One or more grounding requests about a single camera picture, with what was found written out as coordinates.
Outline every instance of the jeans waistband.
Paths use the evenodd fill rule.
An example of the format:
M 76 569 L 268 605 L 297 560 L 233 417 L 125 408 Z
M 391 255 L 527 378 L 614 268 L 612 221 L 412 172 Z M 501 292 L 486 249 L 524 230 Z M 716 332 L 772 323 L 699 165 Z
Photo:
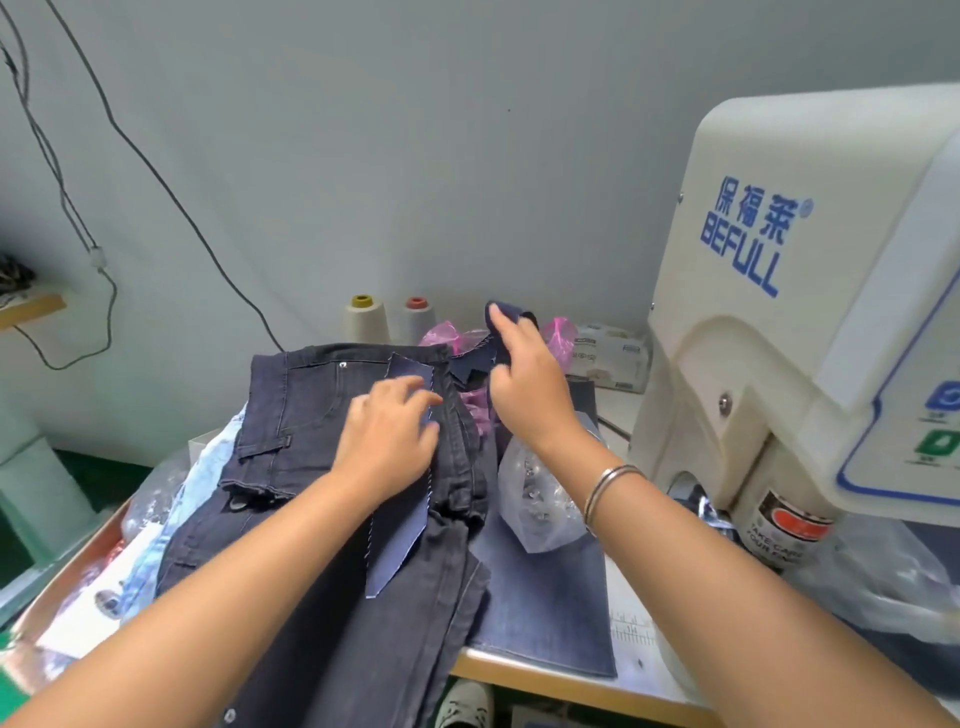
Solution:
M 393 344 L 325 344 L 283 354 L 287 369 L 315 367 L 340 361 L 367 361 L 386 364 L 397 353 L 421 364 L 443 364 L 452 351 L 446 344 L 433 347 L 398 347 Z

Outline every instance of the jeans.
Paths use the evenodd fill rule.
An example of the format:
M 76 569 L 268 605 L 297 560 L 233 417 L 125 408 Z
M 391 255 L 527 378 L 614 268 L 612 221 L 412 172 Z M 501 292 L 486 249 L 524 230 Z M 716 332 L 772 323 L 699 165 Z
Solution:
M 256 356 L 246 420 L 220 488 L 174 535 L 158 591 L 330 469 L 350 400 L 386 375 L 394 352 L 431 366 L 434 391 L 444 397 L 431 413 L 441 434 L 420 540 L 367 599 L 372 523 L 398 523 L 383 521 L 394 512 L 387 507 L 357 529 L 231 701 L 230 728 L 422 725 L 467 638 L 489 580 L 468 552 L 468 536 L 486 515 L 487 488 L 480 438 L 454 388 L 446 347 L 333 345 Z
M 233 454 L 233 441 L 243 424 L 246 407 L 227 423 L 220 434 L 207 443 L 200 459 L 190 469 L 174 498 L 167 522 L 146 550 L 140 554 L 120 595 L 120 615 L 124 622 L 142 612 L 156 595 L 156 576 L 163 551 L 177 529 L 213 494 L 220 473 Z
M 568 381 L 578 410 L 596 423 L 593 382 Z M 527 553 L 497 507 L 496 446 L 503 427 L 484 447 L 490 513 L 471 552 L 490 569 L 491 582 L 470 646 L 546 667 L 594 677 L 616 677 L 603 549 L 592 536 L 544 553 Z

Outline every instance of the sneaker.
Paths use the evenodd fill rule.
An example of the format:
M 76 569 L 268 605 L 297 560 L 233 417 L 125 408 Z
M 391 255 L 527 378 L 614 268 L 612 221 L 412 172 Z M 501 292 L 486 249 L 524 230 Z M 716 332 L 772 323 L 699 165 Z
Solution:
M 493 690 L 486 683 L 457 680 L 437 711 L 434 728 L 492 728 Z

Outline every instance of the clear plastic bag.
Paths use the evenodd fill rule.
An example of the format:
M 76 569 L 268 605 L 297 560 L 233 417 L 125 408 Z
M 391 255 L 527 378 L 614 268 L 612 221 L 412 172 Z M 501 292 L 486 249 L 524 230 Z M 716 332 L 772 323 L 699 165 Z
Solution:
M 174 497 L 190 472 L 190 452 L 176 450 L 160 462 L 133 494 L 121 523 L 124 541 L 130 543 L 147 523 L 164 523 L 170 515 Z
M 600 440 L 589 417 L 583 412 L 577 417 Z M 517 437 L 503 453 L 497 480 L 500 515 L 527 553 L 552 551 L 587 533 L 580 510 L 563 486 Z
M 857 627 L 960 644 L 960 587 L 900 521 L 848 515 L 783 578 Z

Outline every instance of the black cable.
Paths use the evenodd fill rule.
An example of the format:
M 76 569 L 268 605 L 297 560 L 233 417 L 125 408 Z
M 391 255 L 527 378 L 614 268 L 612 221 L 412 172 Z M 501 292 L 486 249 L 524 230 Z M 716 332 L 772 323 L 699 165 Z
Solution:
M 93 66 L 90 65 L 90 60 L 86 57 L 84 49 L 81 48 L 80 43 L 77 41 L 77 38 L 73 35 L 73 31 L 70 30 L 70 26 L 67 25 L 66 20 L 63 19 L 63 16 L 60 14 L 60 11 L 57 10 L 57 6 L 54 5 L 52 0 L 46 0 L 47 6 L 50 8 L 50 12 L 54 14 L 60 26 L 63 28 L 63 31 L 66 33 L 67 37 L 70 39 L 70 43 L 73 45 L 77 55 L 80 56 L 80 60 L 84 63 L 84 68 L 86 68 L 86 73 L 90 77 L 90 81 L 93 82 L 93 85 L 97 88 L 97 93 L 100 95 L 100 101 L 104 106 L 104 111 L 107 113 L 107 120 L 113 129 L 120 134 L 120 137 L 127 142 L 127 145 L 134 151 L 134 153 L 140 157 L 140 160 L 147 165 L 147 168 L 153 173 L 156 181 L 160 183 L 160 186 L 163 187 L 167 195 L 173 201 L 174 205 L 177 206 L 177 209 L 180 211 L 180 214 L 183 215 L 183 218 L 190 224 L 190 227 L 193 228 L 193 232 L 197 235 L 197 238 L 203 244 L 206 249 L 207 254 L 210 256 L 210 260 L 213 261 L 213 264 L 217 268 L 217 272 L 220 273 L 221 277 L 227 282 L 227 285 L 233 289 L 233 292 L 243 301 L 246 305 L 253 309 L 257 316 L 260 317 L 260 323 L 263 324 L 264 329 L 267 331 L 267 335 L 270 337 L 270 340 L 274 342 L 274 346 L 281 351 L 286 351 L 283 347 L 280 346 L 280 342 L 276 340 L 273 330 L 270 328 L 270 324 L 267 323 L 267 317 L 263 315 L 257 305 L 247 298 L 243 292 L 237 288 L 233 280 L 230 279 L 230 276 L 227 275 L 227 271 L 224 270 L 224 267 L 220 264 L 220 260 L 217 258 L 217 255 L 214 254 L 213 249 L 210 248 L 210 244 L 206 242 L 204 234 L 200 231 L 200 227 L 190 216 L 190 213 L 186 211 L 183 207 L 183 204 L 180 202 L 180 199 L 177 195 L 174 194 L 174 191 L 170 188 L 170 185 L 167 184 L 167 181 L 163 179 L 159 172 L 157 172 L 156 167 L 153 163 L 147 159 L 147 156 L 140 151 L 140 148 L 133 143 L 132 139 L 127 136 L 127 133 L 120 128 L 120 125 L 117 124 L 116 119 L 113 116 L 113 108 L 110 106 L 110 101 L 107 98 L 107 94 L 104 92 L 104 87 L 100 83 L 100 79 L 97 76 L 96 72 L 93 70 Z
M 13 61 L 13 58 L 10 55 L 10 52 L 7 50 L 7 47 L 4 45 L 3 41 L 0 41 L 0 52 L 3 53 L 4 59 L 7 63 L 7 67 L 10 69 L 11 76 L 13 78 L 13 86 L 16 88 L 17 98 L 20 100 L 20 106 L 23 108 L 24 113 L 27 116 L 27 120 L 30 122 L 30 129 L 34 133 L 34 138 L 36 143 L 40 147 L 40 152 L 43 154 L 44 160 L 47 162 L 47 166 L 50 168 L 50 171 L 53 173 L 54 178 L 57 180 L 57 184 L 60 188 L 60 208 L 63 210 L 63 214 L 66 216 L 67 220 L 70 222 L 70 225 L 73 227 L 74 232 L 77 234 L 77 237 L 80 239 L 81 244 L 84 246 L 84 250 L 87 254 L 90 254 L 91 250 L 99 249 L 100 246 L 97 244 L 96 239 L 93 237 L 93 234 L 90 232 L 89 228 L 86 226 L 83 216 L 77 210 L 77 207 L 73 204 L 73 200 L 70 199 L 70 195 L 66 191 L 66 186 L 63 181 L 63 171 L 60 167 L 60 160 L 57 157 L 57 153 L 54 151 L 53 145 L 50 143 L 50 139 L 47 138 L 46 133 L 36 122 L 33 113 L 30 111 L 30 80 L 29 80 L 29 68 L 30 68 L 30 58 L 27 55 L 27 47 L 23 43 L 23 38 L 20 35 L 20 31 L 16 26 L 16 23 L 13 22 L 13 18 L 10 13 L 7 11 L 6 6 L 0 0 L 0 13 L 7 19 L 7 22 L 10 24 L 13 35 L 16 37 L 17 46 L 20 50 L 20 64 L 23 67 L 23 85 L 20 83 L 20 73 L 17 69 L 16 63 Z M 83 228 L 86 236 L 89 238 L 90 242 L 87 243 L 84 235 L 80 232 L 80 228 L 77 226 L 77 222 L 71 216 L 70 212 L 67 210 L 67 204 L 70 205 L 70 209 L 73 210 L 73 215 L 76 216 L 77 220 L 80 221 L 80 226 Z M 64 369 L 69 369 L 74 364 L 88 359 L 91 356 L 96 356 L 106 352 L 110 347 L 113 346 L 113 307 L 116 304 L 117 295 L 119 290 L 117 288 L 116 281 L 110 276 L 110 274 L 103 268 L 98 268 L 97 273 L 107 279 L 107 282 L 110 285 L 110 299 L 107 304 L 107 343 L 98 349 L 96 352 L 89 352 L 81 354 L 80 356 L 68 361 L 66 364 L 56 366 L 51 364 L 47 359 L 46 354 L 43 353 L 43 349 L 40 348 L 39 344 L 34 340 L 34 338 L 27 333 L 23 328 L 19 326 L 13 327 L 17 333 L 23 336 L 30 345 L 34 348 L 36 355 L 39 356 L 40 361 L 43 362 L 43 365 L 48 369 L 53 370 L 54 372 L 62 372 Z
M 31 336 L 29 333 L 27 333 L 20 327 L 13 327 L 21 336 L 23 336 L 23 338 L 25 338 L 27 341 L 30 342 L 31 346 L 34 347 L 34 351 L 36 351 L 36 355 L 40 357 L 40 361 L 43 362 L 43 365 L 47 369 L 52 369 L 54 372 L 62 372 L 64 369 L 69 369 L 77 362 L 83 361 L 84 359 L 89 359 L 91 356 L 96 356 L 97 354 L 103 353 L 106 350 L 108 350 L 111 346 L 113 346 L 113 305 L 117 301 L 117 284 L 116 284 L 116 281 L 110 277 L 110 274 L 104 269 L 102 268 L 98 269 L 97 273 L 99 273 L 101 276 L 107 279 L 108 283 L 110 284 L 110 303 L 107 304 L 107 344 L 103 346 L 101 349 L 98 349 L 96 352 L 82 354 L 78 356 L 76 359 L 73 359 L 72 361 L 68 361 L 66 364 L 63 364 L 62 366 L 57 367 L 51 364 L 49 361 L 47 361 L 47 357 L 44 355 L 43 350 L 40 348 L 37 342 L 34 341 L 33 336 Z
M 16 23 L 13 22 L 13 18 L 10 13 L 7 11 L 7 7 L 0 3 L 0 12 L 7 22 L 10 24 L 11 30 L 13 30 L 13 37 L 16 38 L 16 47 L 20 49 L 20 62 L 23 65 L 23 90 L 20 91 L 20 87 L 17 87 L 17 91 L 25 99 L 30 98 L 30 62 L 27 60 L 27 46 L 23 43 L 23 36 L 20 34 L 20 29 L 16 27 Z
M 0 12 L 5 11 L 3 3 L 0 2 Z M 4 15 L 9 19 L 10 15 L 4 12 Z M 60 159 L 57 157 L 57 153 L 54 151 L 53 145 L 50 143 L 50 139 L 47 138 L 46 133 L 43 129 L 40 128 L 40 125 L 36 122 L 34 118 L 34 113 L 30 111 L 30 98 L 26 92 L 26 83 L 24 83 L 23 88 L 20 86 L 20 75 L 17 70 L 16 63 L 13 62 L 13 58 L 10 55 L 10 52 L 7 50 L 7 47 L 0 42 L 0 51 L 3 52 L 4 59 L 7 62 L 7 67 L 10 69 L 10 73 L 13 76 L 13 85 L 16 88 L 17 96 L 20 99 L 20 106 L 23 108 L 23 112 L 27 115 L 27 121 L 30 122 L 30 131 L 34 134 L 34 139 L 40 147 L 40 152 L 43 154 L 44 160 L 47 162 L 47 166 L 50 167 L 50 171 L 53 173 L 54 178 L 57 180 L 58 185 L 60 186 L 60 209 L 63 210 L 63 214 L 66 216 L 66 219 L 70 222 L 70 226 L 73 228 L 73 232 L 77 234 L 77 237 L 80 239 L 80 242 L 84 246 L 84 250 L 88 253 L 90 248 L 98 248 L 96 241 L 93 241 L 93 235 L 90 234 L 90 230 L 87 229 L 84 218 L 81 217 L 80 212 L 77 211 L 76 206 L 73 204 L 73 200 L 70 199 L 70 195 L 67 194 L 66 187 L 63 183 L 63 171 L 60 168 Z M 22 59 L 22 64 L 26 67 L 29 63 L 27 61 L 27 49 L 25 47 L 20 48 L 20 54 Z M 77 222 L 70 215 L 70 212 L 67 210 L 66 206 L 70 205 L 70 208 L 73 210 L 74 215 L 77 216 L 77 219 L 80 220 L 80 224 L 83 226 L 86 234 L 89 236 L 90 240 L 93 241 L 93 245 L 89 245 L 84 238 L 84 235 L 80 232 L 80 228 L 77 226 Z

